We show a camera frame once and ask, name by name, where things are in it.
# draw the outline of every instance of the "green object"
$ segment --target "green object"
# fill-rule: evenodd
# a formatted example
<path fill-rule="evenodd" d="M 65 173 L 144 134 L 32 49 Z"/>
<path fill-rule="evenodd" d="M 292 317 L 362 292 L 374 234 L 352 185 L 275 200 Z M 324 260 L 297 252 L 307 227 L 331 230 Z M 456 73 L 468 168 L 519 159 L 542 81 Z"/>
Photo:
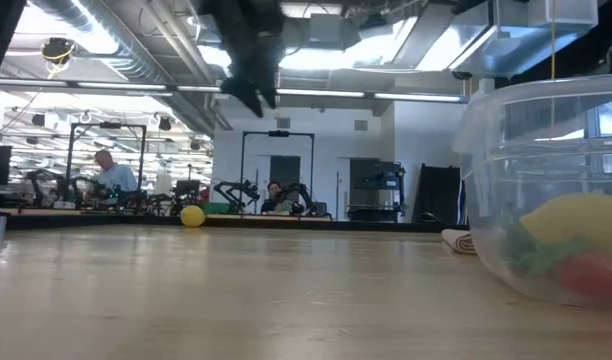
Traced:
<path fill-rule="evenodd" d="M 230 204 L 228 203 L 208 203 L 201 206 L 205 214 L 237 214 L 232 212 Z"/>
<path fill-rule="evenodd" d="M 506 220 L 511 224 L 506 229 L 504 256 L 519 276 L 544 276 L 559 262 L 591 247 L 590 241 L 579 238 L 562 244 L 544 245 L 535 239 L 510 211 L 503 216 L 509 217 Z"/>

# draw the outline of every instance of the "wooden table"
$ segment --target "wooden table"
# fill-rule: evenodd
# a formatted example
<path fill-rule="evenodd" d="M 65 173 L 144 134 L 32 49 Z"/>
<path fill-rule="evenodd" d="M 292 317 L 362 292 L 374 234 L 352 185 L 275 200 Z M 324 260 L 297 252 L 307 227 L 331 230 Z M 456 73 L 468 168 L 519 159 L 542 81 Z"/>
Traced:
<path fill-rule="evenodd" d="M 436 235 L 9 232 L 0 360 L 612 360 L 612 313 L 529 299 Z"/>

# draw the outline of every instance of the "plastic container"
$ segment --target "plastic container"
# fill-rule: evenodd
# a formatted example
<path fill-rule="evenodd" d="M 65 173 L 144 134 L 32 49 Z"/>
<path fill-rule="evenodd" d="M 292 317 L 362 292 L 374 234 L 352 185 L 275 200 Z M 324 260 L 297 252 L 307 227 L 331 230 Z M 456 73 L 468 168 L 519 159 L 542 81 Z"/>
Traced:
<path fill-rule="evenodd" d="M 515 289 L 612 307 L 612 76 L 474 101 L 454 150 L 484 264 Z"/>

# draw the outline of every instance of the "white wall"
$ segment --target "white wall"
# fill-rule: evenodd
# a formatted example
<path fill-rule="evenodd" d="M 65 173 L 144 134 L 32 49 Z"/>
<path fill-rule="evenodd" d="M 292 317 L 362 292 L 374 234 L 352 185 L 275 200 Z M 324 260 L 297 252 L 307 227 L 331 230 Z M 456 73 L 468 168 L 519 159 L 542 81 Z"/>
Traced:
<path fill-rule="evenodd" d="M 380 159 L 395 161 L 395 104 L 391 104 L 382 115 Z"/>
<path fill-rule="evenodd" d="M 436 103 L 395 103 L 395 161 L 406 169 L 405 198 L 410 222 L 422 164 L 459 166 L 452 143 L 465 105 Z"/>
<path fill-rule="evenodd" d="M 263 119 L 256 119 L 248 112 L 224 111 L 224 115 L 235 128 L 234 131 L 217 131 L 214 139 L 213 178 L 237 181 L 240 176 L 241 141 L 243 131 L 277 130 L 274 119 L 276 112 L 270 112 Z M 328 204 L 334 213 L 336 203 L 337 172 L 340 159 L 379 158 L 381 144 L 380 119 L 370 110 L 319 110 L 309 108 L 280 109 L 281 117 L 291 118 L 291 132 L 315 134 L 315 161 L 313 194 L 318 201 Z M 354 131 L 355 120 L 368 120 L 368 131 Z M 270 156 L 293 155 L 301 157 L 301 181 L 310 183 L 310 139 L 269 138 L 249 135 L 246 141 L 244 177 L 255 180 L 259 171 L 260 190 L 265 191 L 270 170 Z M 224 201 L 219 194 L 212 194 L 212 201 Z"/>
<path fill-rule="evenodd" d="M 328 204 L 335 215 L 339 202 L 340 219 L 343 197 L 348 192 L 349 158 L 379 158 L 401 162 L 407 171 L 405 178 L 406 204 L 409 206 L 404 221 L 410 221 L 417 192 L 419 170 L 423 163 L 429 166 L 459 166 L 459 155 L 452 151 L 452 142 L 465 105 L 435 103 L 394 103 L 381 118 L 374 118 L 369 110 L 319 110 L 307 108 L 282 109 L 281 117 L 291 118 L 291 132 L 315 134 L 315 163 L 313 193 L 318 201 Z M 213 178 L 239 180 L 242 131 L 276 130 L 275 113 L 256 119 L 247 112 L 228 114 L 235 131 L 215 134 Z M 368 120 L 368 132 L 354 131 L 355 120 Z M 260 191 L 270 179 L 271 155 L 301 157 L 301 181 L 310 182 L 309 140 L 299 138 L 276 139 L 267 136 L 249 136 L 246 143 L 244 177 L 255 180 L 259 171 Z M 340 198 L 336 198 L 337 172 L 342 174 Z M 218 194 L 212 201 L 221 202 Z"/>

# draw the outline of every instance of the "doorway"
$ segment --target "doorway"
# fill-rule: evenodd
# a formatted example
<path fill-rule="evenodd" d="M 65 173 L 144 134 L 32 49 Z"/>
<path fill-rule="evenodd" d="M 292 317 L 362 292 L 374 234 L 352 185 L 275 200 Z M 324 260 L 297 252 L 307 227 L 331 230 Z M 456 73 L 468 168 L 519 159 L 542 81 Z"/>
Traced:
<path fill-rule="evenodd" d="M 299 156 L 271 156 L 270 181 L 277 181 L 286 187 L 299 183 L 301 157 Z M 293 193 L 290 200 L 299 201 L 299 194 Z"/>

